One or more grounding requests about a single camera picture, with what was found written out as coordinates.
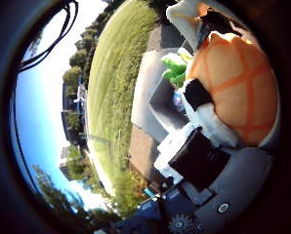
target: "sky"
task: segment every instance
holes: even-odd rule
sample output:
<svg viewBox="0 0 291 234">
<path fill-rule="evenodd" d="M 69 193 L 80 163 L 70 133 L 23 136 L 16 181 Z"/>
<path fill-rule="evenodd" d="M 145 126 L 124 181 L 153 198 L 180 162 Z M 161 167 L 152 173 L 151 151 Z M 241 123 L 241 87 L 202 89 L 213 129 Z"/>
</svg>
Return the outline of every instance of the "sky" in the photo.
<svg viewBox="0 0 291 234">
<path fill-rule="evenodd" d="M 69 58 L 76 52 L 74 43 L 80 34 L 106 7 L 102 0 L 77 0 L 79 13 L 74 26 L 55 49 L 36 67 L 19 74 L 17 86 L 17 122 L 21 148 L 28 166 L 38 165 L 49 174 L 61 190 L 76 191 L 85 208 L 103 204 L 75 182 L 68 182 L 58 168 L 61 150 L 69 146 L 62 127 L 62 76 L 70 68 Z M 56 14 L 43 32 L 38 52 L 42 52 L 58 37 L 65 11 Z"/>
</svg>

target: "green lawn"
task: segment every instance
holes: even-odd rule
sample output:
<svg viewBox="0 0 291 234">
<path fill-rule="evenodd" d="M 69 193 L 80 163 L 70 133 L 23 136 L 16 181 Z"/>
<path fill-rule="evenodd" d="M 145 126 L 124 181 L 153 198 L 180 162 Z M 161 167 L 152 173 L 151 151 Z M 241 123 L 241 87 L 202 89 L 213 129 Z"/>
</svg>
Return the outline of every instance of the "green lawn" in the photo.
<svg viewBox="0 0 291 234">
<path fill-rule="evenodd" d="M 125 156 L 135 83 L 154 18 L 145 1 L 124 2 L 104 28 L 90 72 L 89 133 L 97 140 L 90 140 L 89 147 L 116 185 L 114 202 L 127 207 L 119 208 L 123 215 L 143 199 Z"/>
</svg>

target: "black wire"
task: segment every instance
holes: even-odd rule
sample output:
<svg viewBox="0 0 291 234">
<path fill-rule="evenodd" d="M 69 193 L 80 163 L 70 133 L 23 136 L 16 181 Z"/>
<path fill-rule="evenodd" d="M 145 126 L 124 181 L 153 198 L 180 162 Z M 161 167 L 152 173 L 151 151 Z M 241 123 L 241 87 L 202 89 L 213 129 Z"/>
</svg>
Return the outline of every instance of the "black wire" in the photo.
<svg viewBox="0 0 291 234">
<path fill-rule="evenodd" d="M 69 24 L 69 22 L 70 22 L 69 3 L 72 3 L 75 6 L 75 14 L 74 14 L 73 20 L 71 21 L 71 24 Z M 33 58 L 30 58 L 28 60 L 21 62 L 18 73 L 23 72 L 27 69 L 30 69 L 30 68 L 36 66 L 37 64 L 39 64 L 41 61 L 43 61 L 52 52 L 52 50 L 57 46 L 57 44 L 63 39 L 63 37 L 66 36 L 66 34 L 71 29 L 71 27 L 74 25 L 76 18 L 77 18 L 77 15 L 78 15 L 78 2 L 76 2 L 75 0 L 71 0 L 70 2 L 66 2 L 63 9 L 66 11 L 66 17 L 65 17 L 65 20 L 64 20 L 64 23 L 63 23 L 63 26 L 62 26 L 62 29 L 61 29 L 61 32 L 60 32 L 60 35 L 58 36 L 58 38 L 44 52 L 40 53 L 39 55 L 37 55 Z"/>
</svg>

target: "building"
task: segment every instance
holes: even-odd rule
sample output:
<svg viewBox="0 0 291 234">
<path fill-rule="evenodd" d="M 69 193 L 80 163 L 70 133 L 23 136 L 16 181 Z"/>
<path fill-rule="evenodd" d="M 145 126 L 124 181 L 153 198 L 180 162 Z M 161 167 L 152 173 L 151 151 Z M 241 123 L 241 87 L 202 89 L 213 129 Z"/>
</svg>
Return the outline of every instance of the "building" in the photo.
<svg viewBox="0 0 291 234">
<path fill-rule="evenodd" d="M 66 177 L 66 179 L 68 181 L 73 180 L 70 171 L 68 169 L 67 166 L 67 154 L 68 154 L 68 147 L 63 147 L 62 151 L 61 151 L 61 157 L 60 157 L 60 161 L 59 161 L 59 169 L 60 171 L 64 174 L 64 176 Z M 74 161 L 77 165 L 84 165 L 85 164 L 85 156 L 82 154 L 81 150 L 79 151 L 79 156 L 74 159 Z M 83 176 L 89 176 L 90 173 L 84 173 Z"/>
<path fill-rule="evenodd" d="M 68 167 L 67 167 L 66 162 L 60 163 L 60 164 L 59 164 L 59 169 L 60 169 L 60 171 L 64 174 L 65 178 L 66 178 L 68 181 L 73 180 L 72 177 L 71 177 L 71 175 L 70 175 L 70 172 L 69 172 L 69 170 L 68 170 Z"/>
<path fill-rule="evenodd" d="M 77 93 L 74 94 L 66 94 L 66 87 L 65 83 L 62 84 L 62 125 L 64 129 L 64 134 L 66 140 L 68 140 L 73 145 L 86 145 L 86 138 L 84 138 L 84 101 L 86 99 L 86 90 L 81 85 L 81 80 L 79 79 L 78 82 L 79 86 L 77 89 Z M 77 113 L 79 117 L 79 125 L 80 129 L 75 131 L 67 124 L 67 116 L 70 112 Z"/>
</svg>

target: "orange fabric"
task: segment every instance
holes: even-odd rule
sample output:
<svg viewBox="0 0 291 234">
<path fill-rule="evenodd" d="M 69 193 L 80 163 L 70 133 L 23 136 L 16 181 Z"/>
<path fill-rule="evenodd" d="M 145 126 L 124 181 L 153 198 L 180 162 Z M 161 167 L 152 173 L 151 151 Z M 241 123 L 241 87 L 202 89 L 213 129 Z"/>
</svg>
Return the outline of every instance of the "orange fabric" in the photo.
<svg viewBox="0 0 291 234">
<path fill-rule="evenodd" d="M 276 88 L 263 53 L 240 37 L 212 33 L 195 55 L 187 79 L 198 78 L 210 93 L 219 118 L 246 145 L 257 146 L 269 133 Z"/>
</svg>

